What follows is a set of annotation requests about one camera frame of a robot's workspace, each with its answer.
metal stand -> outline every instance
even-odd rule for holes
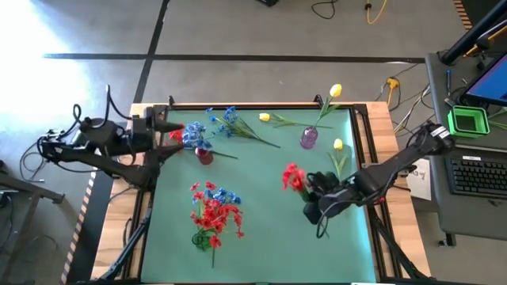
[[[29,182],[10,177],[5,173],[0,173],[0,186],[18,191],[36,193],[42,198],[49,198],[53,200],[53,203],[62,203],[63,197],[65,197],[65,194],[58,194],[51,190],[47,190],[46,188],[42,188]]]
[[[507,10],[507,0],[501,0],[484,18],[470,31],[464,34],[449,50],[442,55],[440,61],[451,65],[460,55],[474,47],[475,41],[493,25]]]

desk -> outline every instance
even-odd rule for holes
[[[290,103],[291,105],[308,105],[308,103]],[[394,132],[392,130],[391,118],[385,103],[375,102],[366,103],[368,106],[368,116],[371,124],[373,140],[377,152],[378,159],[383,162],[398,152],[398,146]],[[131,114],[142,114],[143,110],[151,104],[134,104]],[[368,153],[368,143],[365,138],[364,126],[361,123],[360,134],[364,154],[367,162],[370,161]],[[128,163],[129,157],[122,159],[122,162]],[[141,162],[142,154],[138,154],[137,162]],[[397,184],[406,185],[404,180],[398,180]],[[124,180],[115,180],[112,187],[112,195],[124,190],[127,187]],[[136,193],[127,192],[122,196],[115,198],[108,207],[104,227],[102,230],[101,241],[98,247],[95,264],[93,267],[92,277],[101,276],[109,267],[109,265],[118,257],[122,245],[122,235],[124,224],[132,216],[132,212],[136,202]],[[150,193],[144,194],[143,205],[141,211],[147,208],[147,202]],[[425,250],[422,244],[421,235],[417,226],[417,220],[412,206],[410,194],[406,191],[392,188],[387,194],[387,203],[390,210],[393,231],[395,233],[398,244],[402,247],[406,255],[414,262],[418,269],[426,275],[429,275],[429,266],[425,256]],[[133,253],[133,262],[131,265],[130,276],[138,276],[139,262],[141,258],[140,242]],[[392,265],[385,244],[382,246],[384,253],[384,262],[387,267],[387,274],[392,276]]]
[[[449,106],[444,102],[447,97],[445,73],[452,70],[452,89],[464,86],[461,78],[468,82],[479,75],[475,68],[477,59],[459,58],[453,66],[445,66],[440,62],[436,54],[427,55],[426,66],[428,69],[429,84],[435,108],[436,121],[448,129],[447,114]],[[505,123],[507,118],[495,118],[498,122]],[[491,132],[480,139],[459,138],[456,140],[457,148],[448,155],[470,155],[487,157],[488,155],[505,155],[505,135],[507,132],[491,126]],[[444,157],[431,157],[431,181],[432,192],[438,204],[438,216],[440,227],[448,234],[465,234],[476,237],[496,238],[507,240],[507,205],[498,199],[501,204],[495,207],[491,199],[452,195],[448,186],[447,170]]]

red flower bouquet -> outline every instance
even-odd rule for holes
[[[303,201],[308,202],[310,200],[306,174],[303,169],[298,168],[296,163],[293,162],[287,165],[282,175],[282,183],[284,184],[282,190],[287,189],[290,185],[292,190],[301,195]]]
[[[196,182],[190,191],[196,191],[200,186]],[[190,218],[197,226],[197,234],[192,237],[192,243],[203,251],[215,249],[222,246],[219,235],[227,227],[227,220],[232,216],[236,224],[236,236],[242,238],[245,234],[241,231],[242,212],[237,205],[241,204],[241,199],[233,192],[228,192],[224,188],[219,188],[216,192],[216,186],[211,182],[206,182],[206,190],[195,192],[193,194],[193,203],[197,205],[197,210],[190,213]]]

concrete floor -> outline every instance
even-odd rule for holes
[[[391,0],[375,25],[366,24],[363,2],[340,1],[330,21],[311,12],[314,2],[280,0],[269,9],[254,0],[172,0],[156,51],[423,57],[448,48],[464,33],[450,0]],[[144,64],[143,60],[40,59],[40,55],[146,54],[161,4],[162,0],[45,0],[10,2],[7,9],[0,3],[2,38],[8,43],[0,47],[7,55],[2,60],[7,75],[0,104],[0,158],[14,176],[19,175],[22,152],[38,135],[71,124],[73,103],[79,103],[86,116],[103,116],[106,83],[120,111],[128,112]],[[329,7],[319,8],[329,12]],[[316,93],[329,92],[336,82],[344,86],[341,100],[372,101],[387,77],[407,67],[399,63],[154,61],[143,102],[166,102],[169,95],[178,102],[309,101]],[[424,64],[398,78],[402,99],[421,91],[428,82]],[[412,102],[392,112],[392,119],[400,120]],[[409,128],[432,114],[431,109],[417,106]],[[404,145],[407,139],[399,138],[398,144]],[[67,202],[56,206],[42,201],[31,235],[49,234],[59,247],[52,251],[51,242],[40,241],[27,249],[31,257],[44,258],[20,263],[13,280],[36,279],[37,284],[52,285],[59,280],[89,175],[47,165],[39,177],[46,180],[44,187],[66,193]],[[505,264],[507,243],[458,237],[457,248],[440,249],[436,241],[443,234],[434,214],[418,213],[417,217],[435,277],[504,283],[506,272],[497,265]]]

black keyboard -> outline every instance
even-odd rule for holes
[[[507,163],[445,159],[453,194],[507,199]]]

